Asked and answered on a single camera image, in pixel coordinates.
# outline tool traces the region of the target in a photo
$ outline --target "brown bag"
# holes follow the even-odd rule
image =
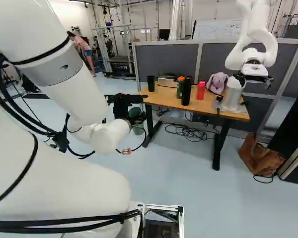
[[[280,153],[258,143],[255,133],[247,135],[238,154],[253,175],[273,175],[285,161]]]

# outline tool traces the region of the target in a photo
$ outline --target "table top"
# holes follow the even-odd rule
[[[193,85],[191,88],[191,98],[190,104],[188,106],[183,106],[181,104],[181,99],[176,98],[176,88],[162,87],[155,84],[155,91],[149,92],[148,87],[140,91],[140,95],[148,95],[144,99],[144,103],[151,105],[158,105],[161,107],[175,108],[179,110],[184,110],[193,113],[207,114],[207,115],[217,115],[217,110],[213,107],[216,95],[205,90],[204,99],[197,100],[197,86]],[[243,120],[249,121],[250,117],[248,113],[236,114],[231,112],[220,112],[220,116],[223,118],[233,119],[233,120]]]

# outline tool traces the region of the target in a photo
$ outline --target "black bottle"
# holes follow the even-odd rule
[[[186,76],[183,81],[183,88],[182,88],[182,99],[181,104],[183,106],[187,106],[190,104],[190,96],[191,96],[191,82],[192,77]]]
[[[154,76],[153,75],[147,76],[147,83],[148,83],[149,92],[154,92]]]

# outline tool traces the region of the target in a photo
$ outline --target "plush toy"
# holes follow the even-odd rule
[[[211,75],[206,85],[206,88],[215,94],[221,94],[226,88],[227,80],[228,80],[227,74],[223,72],[214,73]]]

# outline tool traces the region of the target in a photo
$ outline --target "shorts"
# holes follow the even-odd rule
[[[91,50],[85,50],[84,51],[84,55],[87,57],[87,56],[91,56]]]

